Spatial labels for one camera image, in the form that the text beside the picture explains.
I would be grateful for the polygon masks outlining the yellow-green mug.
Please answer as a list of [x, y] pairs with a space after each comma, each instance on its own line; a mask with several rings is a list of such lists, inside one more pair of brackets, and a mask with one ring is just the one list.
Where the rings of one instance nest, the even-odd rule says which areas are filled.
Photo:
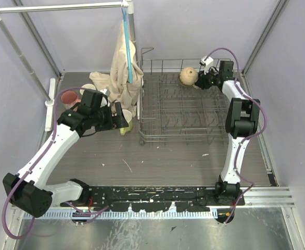
[[121, 135], [125, 135], [126, 133], [130, 132], [133, 129], [132, 113], [129, 110], [124, 109], [123, 114], [128, 126], [120, 129]]

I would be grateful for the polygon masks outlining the beige round mug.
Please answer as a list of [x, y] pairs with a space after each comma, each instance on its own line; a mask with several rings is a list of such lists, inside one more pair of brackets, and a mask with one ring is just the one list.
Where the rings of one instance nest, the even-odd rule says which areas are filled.
[[179, 74], [179, 81], [184, 86], [195, 87], [198, 80], [198, 72], [192, 67], [183, 68]]

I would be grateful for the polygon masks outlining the light blue mug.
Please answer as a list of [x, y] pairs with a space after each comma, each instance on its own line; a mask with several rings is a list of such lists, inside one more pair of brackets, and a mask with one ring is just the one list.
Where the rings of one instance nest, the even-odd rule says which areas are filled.
[[83, 95], [85, 89], [96, 90], [96, 87], [95, 87], [94, 84], [85, 84], [85, 85], [83, 85], [83, 86], [81, 87], [81, 89], [80, 89], [81, 95]]

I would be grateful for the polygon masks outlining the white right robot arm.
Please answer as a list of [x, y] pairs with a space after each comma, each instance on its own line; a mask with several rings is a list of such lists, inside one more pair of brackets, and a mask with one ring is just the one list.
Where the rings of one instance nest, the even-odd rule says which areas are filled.
[[202, 90], [216, 86], [229, 101], [225, 120], [228, 149], [225, 164], [215, 184], [214, 199], [220, 205], [228, 204], [240, 196], [240, 172], [249, 137], [257, 132], [260, 109], [258, 99], [252, 101], [233, 77], [234, 63], [222, 60], [216, 68], [213, 59], [200, 60], [204, 70], [198, 73], [195, 85]]

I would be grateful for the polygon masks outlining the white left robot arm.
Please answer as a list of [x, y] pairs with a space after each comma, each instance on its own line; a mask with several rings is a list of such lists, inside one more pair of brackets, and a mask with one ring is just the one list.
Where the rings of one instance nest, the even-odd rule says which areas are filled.
[[112, 112], [109, 95], [108, 89], [84, 90], [81, 101], [60, 115], [50, 137], [35, 156], [16, 174], [5, 175], [3, 185], [11, 204], [39, 218], [51, 206], [64, 202], [73, 201], [78, 206], [90, 203], [90, 186], [83, 181], [46, 183], [70, 147], [87, 136], [87, 130], [100, 132], [128, 126], [119, 102], [115, 103], [116, 111]]

